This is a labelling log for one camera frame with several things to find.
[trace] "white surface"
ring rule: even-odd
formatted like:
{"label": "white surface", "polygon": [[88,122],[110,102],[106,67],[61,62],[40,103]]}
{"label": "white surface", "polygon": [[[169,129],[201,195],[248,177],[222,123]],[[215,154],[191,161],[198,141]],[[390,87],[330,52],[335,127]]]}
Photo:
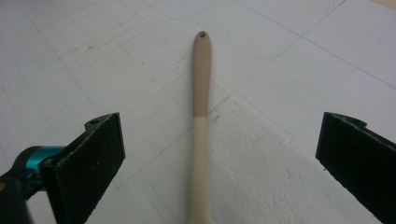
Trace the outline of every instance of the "white surface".
{"label": "white surface", "polygon": [[[120,112],[127,158],[88,223],[184,223],[206,30],[211,222],[379,223],[315,151],[324,111],[396,141],[395,24],[368,0],[0,0],[0,171]],[[54,223],[45,193],[29,206]]]}

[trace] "black foam pad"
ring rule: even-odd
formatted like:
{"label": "black foam pad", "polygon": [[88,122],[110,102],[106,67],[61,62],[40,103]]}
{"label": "black foam pad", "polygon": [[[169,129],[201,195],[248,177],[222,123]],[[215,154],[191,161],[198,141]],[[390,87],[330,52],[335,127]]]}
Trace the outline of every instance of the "black foam pad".
{"label": "black foam pad", "polygon": [[334,113],[323,116],[317,158],[383,223],[396,223],[396,145]]}
{"label": "black foam pad", "polygon": [[93,119],[86,132],[39,164],[57,223],[85,223],[125,158],[118,113]]}

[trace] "wooden stick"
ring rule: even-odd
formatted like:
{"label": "wooden stick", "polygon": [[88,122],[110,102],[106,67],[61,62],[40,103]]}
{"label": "wooden stick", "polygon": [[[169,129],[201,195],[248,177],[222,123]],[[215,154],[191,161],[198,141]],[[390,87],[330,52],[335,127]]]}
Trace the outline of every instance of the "wooden stick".
{"label": "wooden stick", "polygon": [[207,32],[195,37],[192,50],[192,165],[188,224],[208,224],[206,129],[212,49]]}

